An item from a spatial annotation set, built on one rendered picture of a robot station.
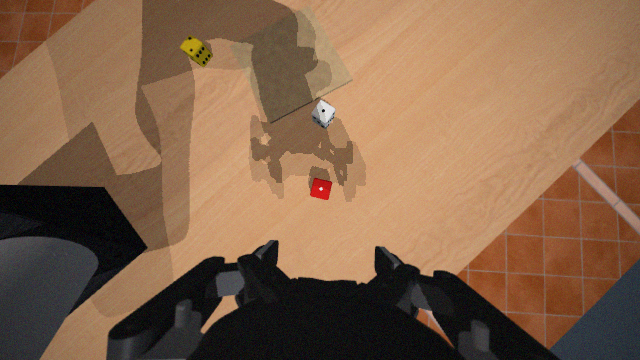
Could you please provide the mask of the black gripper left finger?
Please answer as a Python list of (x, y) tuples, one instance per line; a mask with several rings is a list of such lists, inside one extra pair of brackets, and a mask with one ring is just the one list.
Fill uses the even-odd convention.
[(106, 360), (186, 360), (224, 296), (235, 295), (238, 308), (259, 296), (266, 304), (309, 296), (276, 266), (278, 248), (278, 240), (269, 240), (234, 263), (204, 259), (111, 328)]

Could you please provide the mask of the yellow die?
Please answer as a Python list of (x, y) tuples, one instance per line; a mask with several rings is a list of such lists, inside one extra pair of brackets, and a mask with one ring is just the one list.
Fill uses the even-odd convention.
[(180, 48), (197, 64), (202, 67), (212, 58), (212, 53), (208, 48), (192, 35), (189, 35)]

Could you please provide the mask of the tan square mat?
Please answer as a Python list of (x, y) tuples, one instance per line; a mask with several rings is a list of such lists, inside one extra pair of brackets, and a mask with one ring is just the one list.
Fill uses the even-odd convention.
[(353, 81), (309, 5), (230, 48), (270, 124)]

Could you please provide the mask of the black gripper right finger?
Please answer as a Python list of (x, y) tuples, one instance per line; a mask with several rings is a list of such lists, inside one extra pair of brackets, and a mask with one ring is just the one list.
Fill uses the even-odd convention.
[(419, 308), (432, 315), (466, 360), (560, 360), (456, 275), (433, 277), (405, 264), (384, 246), (375, 247), (376, 276), (349, 291), (360, 298), (399, 307), (414, 318)]

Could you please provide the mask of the white die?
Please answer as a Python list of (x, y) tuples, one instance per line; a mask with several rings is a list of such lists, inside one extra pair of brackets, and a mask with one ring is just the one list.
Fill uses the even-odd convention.
[(335, 117), (335, 108), (323, 100), (320, 100), (312, 111), (312, 121), (324, 129), (327, 129)]

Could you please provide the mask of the red die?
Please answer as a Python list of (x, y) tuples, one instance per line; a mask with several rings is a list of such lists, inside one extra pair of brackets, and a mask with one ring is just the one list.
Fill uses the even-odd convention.
[(331, 181), (314, 178), (310, 196), (328, 200), (331, 187), (332, 187)]

